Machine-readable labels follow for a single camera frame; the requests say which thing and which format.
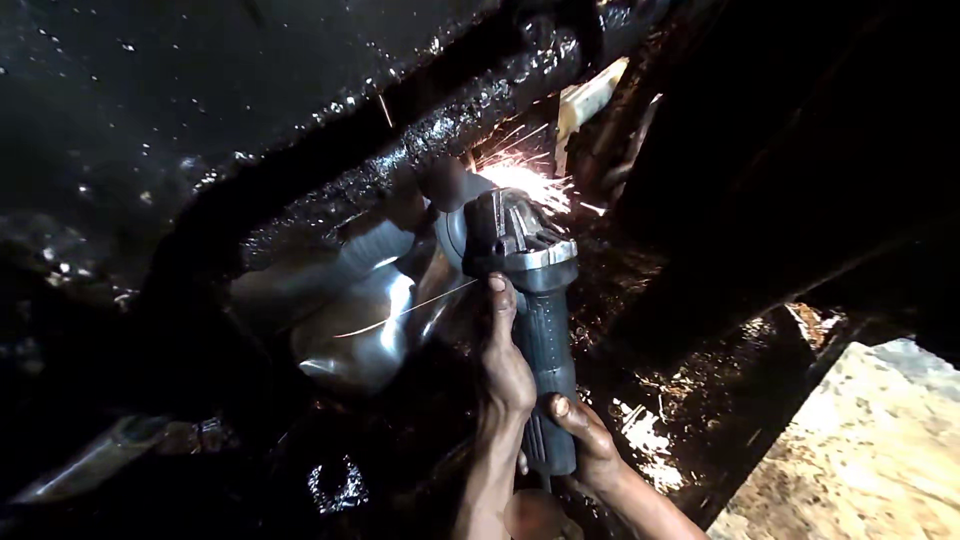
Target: dirty hand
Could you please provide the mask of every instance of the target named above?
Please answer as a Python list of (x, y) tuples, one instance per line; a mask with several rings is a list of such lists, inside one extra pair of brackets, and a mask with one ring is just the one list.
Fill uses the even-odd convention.
[(527, 417), (537, 402), (530, 366), (514, 345), (511, 331), (516, 316), (514, 285), (503, 274), (488, 277), (493, 324), (481, 362), (487, 373), (489, 405), (497, 414)]
[(554, 394), (549, 403), (554, 421), (573, 435), (577, 446), (577, 471), (573, 476), (597, 494), (610, 491), (627, 465), (600, 417), (579, 399), (571, 401)]

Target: forearm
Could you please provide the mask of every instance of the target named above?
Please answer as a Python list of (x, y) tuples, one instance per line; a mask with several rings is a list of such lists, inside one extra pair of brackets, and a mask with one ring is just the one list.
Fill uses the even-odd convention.
[(490, 404), (480, 415), (473, 466), (454, 525), (454, 540), (509, 538), (503, 513), (514, 493), (516, 454), (529, 412)]
[(629, 465), (620, 461), (621, 470), (597, 496), (639, 535), (651, 540), (706, 539), (669, 499), (657, 492)]

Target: angle grinder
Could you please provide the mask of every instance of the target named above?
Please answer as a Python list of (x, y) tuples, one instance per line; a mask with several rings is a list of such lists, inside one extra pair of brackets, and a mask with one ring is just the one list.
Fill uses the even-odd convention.
[(467, 202), (463, 213), (464, 273), (485, 279), (501, 272), (516, 289), (514, 343), (537, 384), (522, 450), (549, 486), (548, 477), (568, 475), (577, 466), (573, 437), (546, 412), (548, 394), (577, 399), (566, 309), (566, 288), (577, 278), (577, 244), (520, 189), (486, 191)]

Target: fingernail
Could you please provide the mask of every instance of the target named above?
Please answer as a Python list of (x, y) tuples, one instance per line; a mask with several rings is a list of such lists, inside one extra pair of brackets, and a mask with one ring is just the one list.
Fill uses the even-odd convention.
[(564, 396), (553, 401), (553, 413), (557, 416), (566, 416), (567, 412), (570, 412), (570, 400)]
[(507, 290), (507, 284), (496, 276), (491, 276), (489, 282), (490, 288), (493, 289), (493, 292), (502, 292)]

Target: grinder handle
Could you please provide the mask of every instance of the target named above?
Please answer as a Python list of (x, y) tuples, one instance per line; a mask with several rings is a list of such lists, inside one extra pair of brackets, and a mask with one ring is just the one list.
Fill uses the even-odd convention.
[(542, 475), (569, 475), (577, 468), (573, 437), (550, 417), (554, 392), (576, 401), (577, 382), (567, 333), (566, 287), (547, 293), (517, 292), (514, 343), (537, 384), (537, 405), (523, 430), (523, 453)]

